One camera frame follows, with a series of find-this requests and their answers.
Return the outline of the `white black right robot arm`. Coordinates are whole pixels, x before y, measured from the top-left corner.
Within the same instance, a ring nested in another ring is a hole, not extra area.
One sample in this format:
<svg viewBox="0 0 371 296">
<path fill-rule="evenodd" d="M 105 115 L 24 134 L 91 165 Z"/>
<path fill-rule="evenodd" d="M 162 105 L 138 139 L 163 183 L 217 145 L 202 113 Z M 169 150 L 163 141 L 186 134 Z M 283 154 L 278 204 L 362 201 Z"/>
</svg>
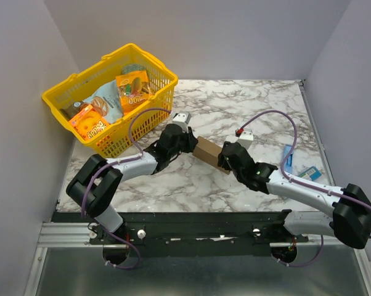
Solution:
<svg viewBox="0 0 371 296">
<path fill-rule="evenodd" d="M 371 239 L 371 202 L 357 185 L 326 186 L 293 176 L 275 165 L 255 162 L 237 142 L 224 143 L 218 166 L 233 172 L 237 181 L 252 191 L 288 197 L 317 210 L 310 218 L 292 213 L 274 223 L 272 235 L 278 241 L 293 235 L 319 234 L 363 249 Z"/>
</svg>

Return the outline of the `brown cardboard box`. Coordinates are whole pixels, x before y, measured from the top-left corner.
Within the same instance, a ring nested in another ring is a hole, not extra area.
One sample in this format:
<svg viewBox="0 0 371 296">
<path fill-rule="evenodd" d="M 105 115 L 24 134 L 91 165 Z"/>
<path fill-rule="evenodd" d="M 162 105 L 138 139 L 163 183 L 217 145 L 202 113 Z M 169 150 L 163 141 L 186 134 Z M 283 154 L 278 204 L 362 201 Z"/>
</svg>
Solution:
<svg viewBox="0 0 371 296">
<path fill-rule="evenodd" d="M 229 175 L 230 171 L 225 170 L 221 167 L 218 167 L 218 155 L 221 152 L 221 147 L 217 144 L 199 136 L 197 138 L 198 143 L 195 146 L 192 155 L 201 161 L 205 162 L 206 164 L 210 165 L 211 167 Z"/>
</svg>

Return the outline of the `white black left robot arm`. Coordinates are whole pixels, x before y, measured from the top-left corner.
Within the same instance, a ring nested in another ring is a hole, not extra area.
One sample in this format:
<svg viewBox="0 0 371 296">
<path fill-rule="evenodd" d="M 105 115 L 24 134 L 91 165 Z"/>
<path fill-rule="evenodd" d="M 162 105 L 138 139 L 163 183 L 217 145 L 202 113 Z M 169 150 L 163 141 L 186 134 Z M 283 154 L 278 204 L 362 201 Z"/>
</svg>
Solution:
<svg viewBox="0 0 371 296">
<path fill-rule="evenodd" d="M 141 154 L 124 158 L 91 156 L 66 188 L 66 194 L 81 207 L 81 214 L 95 219 L 104 228 L 104 237 L 117 244 L 124 239 L 124 219 L 111 206 L 121 182 L 154 175 L 182 153 L 192 153 L 198 144 L 192 129 L 168 124 L 158 140 Z"/>
</svg>

